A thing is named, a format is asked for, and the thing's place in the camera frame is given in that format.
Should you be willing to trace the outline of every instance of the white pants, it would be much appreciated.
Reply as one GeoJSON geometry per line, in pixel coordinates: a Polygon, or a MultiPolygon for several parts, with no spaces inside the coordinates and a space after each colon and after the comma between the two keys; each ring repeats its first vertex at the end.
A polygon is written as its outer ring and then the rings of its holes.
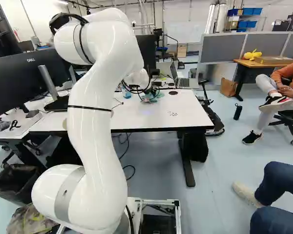
{"type": "MultiPolygon", "coordinates": [[[[277,90],[277,84],[275,83],[275,81],[265,74],[260,74],[256,77],[256,85],[266,94],[268,94],[272,90],[277,90]]],[[[285,110],[293,110],[293,102],[279,109],[279,111],[285,111],[285,110]]],[[[275,112],[271,112],[271,113],[261,112],[260,113],[259,120],[257,123],[257,129],[256,129],[258,133],[262,132],[263,129],[266,126],[268,126],[274,114],[275,112]]]]}

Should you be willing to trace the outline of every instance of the jeans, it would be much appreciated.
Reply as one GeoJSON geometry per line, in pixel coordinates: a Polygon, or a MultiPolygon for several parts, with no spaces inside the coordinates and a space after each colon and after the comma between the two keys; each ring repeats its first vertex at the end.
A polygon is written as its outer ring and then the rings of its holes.
{"type": "Polygon", "coordinates": [[[254,194],[267,207],[253,214],[250,234],[293,234],[293,213],[270,207],[285,192],[293,194],[293,166],[281,162],[268,163],[263,181],[254,194]]]}
{"type": "MultiPolygon", "coordinates": [[[[271,79],[269,76],[265,74],[260,74],[256,77],[256,85],[265,93],[268,94],[272,90],[277,89],[277,84],[273,79],[271,79]]],[[[283,107],[283,109],[280,109],[280,111],[285,111],[285,110],[293,110],[293,102],[288,105],[283,107]]],[[[263,129],[268,126],[268,124],[271,122],[275,112],[271,113],[260,113],[259,120],[257,123],[257,129],[256,133],[261,133],[263,129]]]]}

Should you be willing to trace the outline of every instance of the keyboard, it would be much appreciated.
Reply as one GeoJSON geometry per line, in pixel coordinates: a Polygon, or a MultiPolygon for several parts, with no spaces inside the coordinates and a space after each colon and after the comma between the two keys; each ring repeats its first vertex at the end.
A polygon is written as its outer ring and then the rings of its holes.
{"type": "Polygon", "coordinates": [[[180,87],[190,87],[190,79],[180,78],[179,86],[180,87]]]}

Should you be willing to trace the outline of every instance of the yellow plush toy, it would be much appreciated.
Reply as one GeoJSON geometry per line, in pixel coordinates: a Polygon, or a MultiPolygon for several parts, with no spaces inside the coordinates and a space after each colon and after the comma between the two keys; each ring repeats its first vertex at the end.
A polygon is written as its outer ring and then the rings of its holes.
{"type": "Polygon", "coordinates": [[[261,57],[262,52],[256,52],[257,49],[253,50],[253,52],[246,52],[243,56],[243,59],[248,59],[250,61],[253,61],[255,57],[261,57]]]}

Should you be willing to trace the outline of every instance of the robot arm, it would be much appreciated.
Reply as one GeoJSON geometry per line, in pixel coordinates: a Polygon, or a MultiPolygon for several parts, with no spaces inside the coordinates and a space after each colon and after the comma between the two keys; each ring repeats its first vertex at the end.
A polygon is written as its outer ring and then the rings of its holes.
{"type": "Polygon", "coordinates": [[[48,169],[36,181],[32,200],[40,213],[77,232],[112,234],[127,202],[126,177],[110,134],[112,98],[124,77],[146,89],[148,75],[128,18],[115,8],[68,22],[58,28],[54,44],[63,59],[94,64],[68,103],[68,136],[84,166],[48,169]]]}

